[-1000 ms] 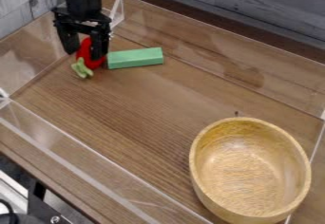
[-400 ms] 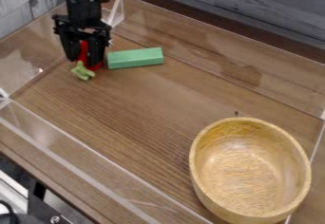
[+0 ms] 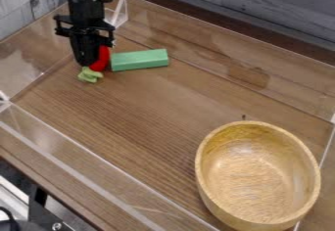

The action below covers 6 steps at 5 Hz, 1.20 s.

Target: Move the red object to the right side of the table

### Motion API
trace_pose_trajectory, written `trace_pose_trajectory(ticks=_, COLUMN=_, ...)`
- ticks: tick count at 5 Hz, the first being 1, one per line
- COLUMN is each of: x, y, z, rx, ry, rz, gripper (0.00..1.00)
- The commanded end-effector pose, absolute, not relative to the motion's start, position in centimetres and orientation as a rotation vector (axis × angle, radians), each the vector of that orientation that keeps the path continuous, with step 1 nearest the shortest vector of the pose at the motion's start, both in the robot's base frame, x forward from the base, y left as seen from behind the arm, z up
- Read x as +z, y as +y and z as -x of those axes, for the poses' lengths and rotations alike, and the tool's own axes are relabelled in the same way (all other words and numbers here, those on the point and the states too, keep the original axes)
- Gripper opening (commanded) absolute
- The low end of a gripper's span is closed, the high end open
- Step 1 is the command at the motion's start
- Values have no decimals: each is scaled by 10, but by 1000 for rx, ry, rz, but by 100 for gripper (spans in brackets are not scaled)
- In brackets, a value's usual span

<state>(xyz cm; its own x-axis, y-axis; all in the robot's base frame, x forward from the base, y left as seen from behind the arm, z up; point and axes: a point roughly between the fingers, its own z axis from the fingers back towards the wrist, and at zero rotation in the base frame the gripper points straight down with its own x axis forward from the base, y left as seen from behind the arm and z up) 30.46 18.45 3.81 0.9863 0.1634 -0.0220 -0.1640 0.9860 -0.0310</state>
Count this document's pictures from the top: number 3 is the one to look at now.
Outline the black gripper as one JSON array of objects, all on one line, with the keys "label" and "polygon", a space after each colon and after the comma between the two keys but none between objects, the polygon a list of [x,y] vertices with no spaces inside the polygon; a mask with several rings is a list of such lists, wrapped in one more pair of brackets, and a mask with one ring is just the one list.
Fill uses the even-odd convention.
[{"label": "black gripper", "polygon": [[57,15],[55,33],[71,39],[78,63],[85,67],[87,61],[87,41],[93,41],[91,67],[105,66],[105,45],[111,46],[115,26],[105,20],[105,4],[113,0],[69,0],[69,15]]}]

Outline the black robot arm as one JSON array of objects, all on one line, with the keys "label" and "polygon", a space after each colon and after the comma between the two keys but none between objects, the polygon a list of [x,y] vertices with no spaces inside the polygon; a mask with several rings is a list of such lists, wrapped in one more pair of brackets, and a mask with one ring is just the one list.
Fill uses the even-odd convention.
[{"label": "black robot arm", "polygon": [[82,67],[93,65],[101,47],[114,46],[115,26],[105,20],[105,4],[113,0],[67,0],[69,15],[55,15],[55,34],[70,39],[75,59]]}]

